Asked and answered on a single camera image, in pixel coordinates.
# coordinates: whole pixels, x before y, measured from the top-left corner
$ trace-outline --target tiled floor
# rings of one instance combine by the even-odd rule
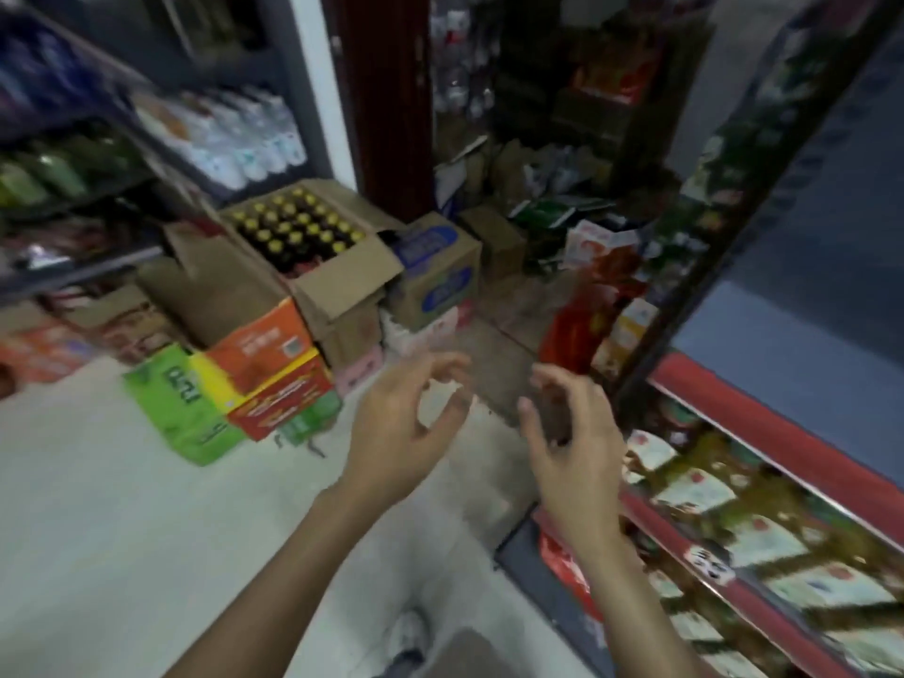
[[[492,570],[492,547],[535,494],[522,440],[500,418],[512,415],[530,355],[505,351],[496,336],[478,323],[462,346],[478,365],[493,353],[478,385],[499,413],[476,403],[435,473],[359,543],[289,675],[376,674],[387,629],[413,602],[432,616],[440,643],[475,627],[521,675],[588,675]],[[338,476],[362,394],[316,439],[325,458],[265,441],[201,469],[162,445],[124,394],[120,372],[100,360],[0,404],[4,675],[164,672]],[[430,389],[424,421],[448,393]]]

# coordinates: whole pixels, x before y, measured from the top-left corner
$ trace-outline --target left hand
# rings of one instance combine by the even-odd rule
[[[352,446],[338,486],[385,511],[433,470],[465,424],[474,392],[470,358],[424,353],[392,366],[364,395],[352,426]],[[431,379],[461,384],[431,428],[418,421],[420,397]]]

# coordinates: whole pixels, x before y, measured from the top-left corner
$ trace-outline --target shoe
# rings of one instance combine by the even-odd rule
[[[396,619],[386,638],[386,660],[392,662],[405,652],[420,652],[427,658],[432,643],[430,624],[423,611],[417,608],[406,609]]]

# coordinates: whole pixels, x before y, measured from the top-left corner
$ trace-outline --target hand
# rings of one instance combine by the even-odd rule
[[[465,424],[474,392],[471,360],[459,353],[425,353],[392,366],[364,395],[352,426],[352,446],[338,485],[379,512],[401,501],[446,454]],[[431,428],[418,421],[430,379],[461,383]]]
[[[548,364],[533,365],[531,383],[557,387],[571,407],[571,445],[552,448],[536,407],[528,398],[518,400],[543,506],[579,560],[621,547],[618,487],[627,448],[603,388]]]

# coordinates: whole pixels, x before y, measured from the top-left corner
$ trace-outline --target green box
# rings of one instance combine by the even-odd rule
[[[177,344],[154,354],[123,379],[166,444],[199,467],[245,439],[195,384],[188,354]]]
[[[342,398],[336,391],[330,390],[320,397],[306,410],[299,411],[294,417],[279,427],[279,432],[289,443],[299,446],[311,436],[319,433],[342,410]]]

